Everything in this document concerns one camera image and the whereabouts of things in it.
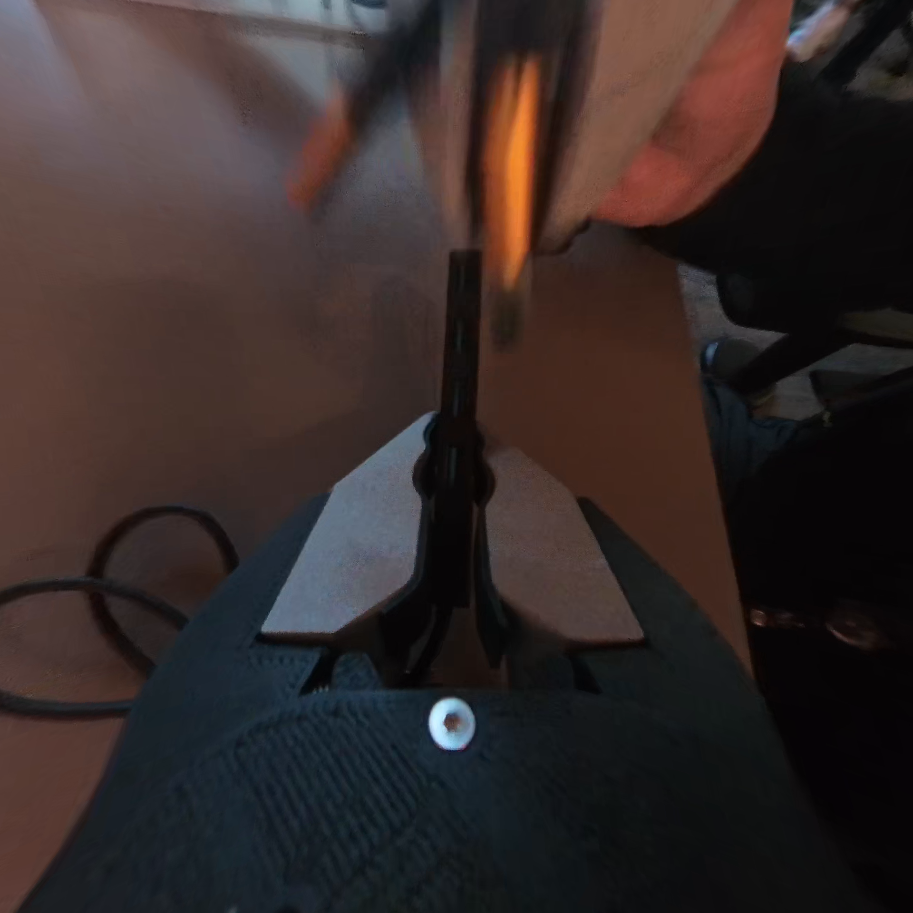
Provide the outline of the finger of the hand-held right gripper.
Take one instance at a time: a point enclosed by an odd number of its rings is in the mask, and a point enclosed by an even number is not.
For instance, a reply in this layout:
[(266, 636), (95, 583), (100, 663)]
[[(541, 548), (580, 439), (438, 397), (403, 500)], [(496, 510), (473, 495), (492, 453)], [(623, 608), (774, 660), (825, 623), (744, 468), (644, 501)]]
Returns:
[(421, 158), (447, 238), (474, 239), (470, 131), (481, 3), (434, 2), (421, 72)]
[(595, 214), (714, 38), (712, 1), (584, 2), (542, 251)]

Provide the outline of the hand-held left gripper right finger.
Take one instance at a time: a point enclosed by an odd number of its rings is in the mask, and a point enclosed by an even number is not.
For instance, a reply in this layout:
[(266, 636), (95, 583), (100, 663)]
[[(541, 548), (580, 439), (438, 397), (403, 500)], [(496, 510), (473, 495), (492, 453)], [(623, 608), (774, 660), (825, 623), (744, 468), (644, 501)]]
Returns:
[(645, 633), (572, 492), (516, 447), (486, 438), (473, 578), (486, 661), (645, 644)]

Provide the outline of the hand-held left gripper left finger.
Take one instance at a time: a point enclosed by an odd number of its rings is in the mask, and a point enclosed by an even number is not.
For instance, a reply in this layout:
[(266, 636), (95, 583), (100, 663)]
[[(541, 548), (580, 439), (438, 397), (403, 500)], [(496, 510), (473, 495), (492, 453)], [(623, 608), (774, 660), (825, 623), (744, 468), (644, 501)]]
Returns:
[(262, 623), (270, 645), (365, 653), (408, 683), (434, 626), (425, 413), (332, 488)]

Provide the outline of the dark grey usb hub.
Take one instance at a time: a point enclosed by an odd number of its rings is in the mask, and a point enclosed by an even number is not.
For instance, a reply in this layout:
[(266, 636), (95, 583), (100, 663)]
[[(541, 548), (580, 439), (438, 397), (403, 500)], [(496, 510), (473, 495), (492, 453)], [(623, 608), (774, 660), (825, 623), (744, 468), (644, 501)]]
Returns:
[(437, 597), (448, 609), (467, 607), (471, 593), (481, 303), (481, 253), (475, 249), (452, 251), (436, 423), (433, 549)]

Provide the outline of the person's right hand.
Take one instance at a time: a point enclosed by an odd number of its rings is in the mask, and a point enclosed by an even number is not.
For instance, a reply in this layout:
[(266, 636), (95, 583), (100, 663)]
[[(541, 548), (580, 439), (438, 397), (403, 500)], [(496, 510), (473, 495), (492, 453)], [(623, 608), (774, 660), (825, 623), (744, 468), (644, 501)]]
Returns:
[(736, 3), (593, 217), (633, 228), (678, 222), (747, 165), (773, 117), (792, 11), (792, 1)]

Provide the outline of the black office chair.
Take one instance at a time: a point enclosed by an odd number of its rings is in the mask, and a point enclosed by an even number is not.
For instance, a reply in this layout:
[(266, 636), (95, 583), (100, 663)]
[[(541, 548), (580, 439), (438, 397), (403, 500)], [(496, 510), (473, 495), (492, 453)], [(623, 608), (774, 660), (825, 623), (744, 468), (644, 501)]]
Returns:
[(851, 345), (911, 348), (911, 293), (839, 290), (733, 273), (717, 275), (715, 285), (731, 323), (779, 334), (765, 349), (731, 336), (702, 349), (701, 371), (746, 399), (758, 400), (783, 379)]

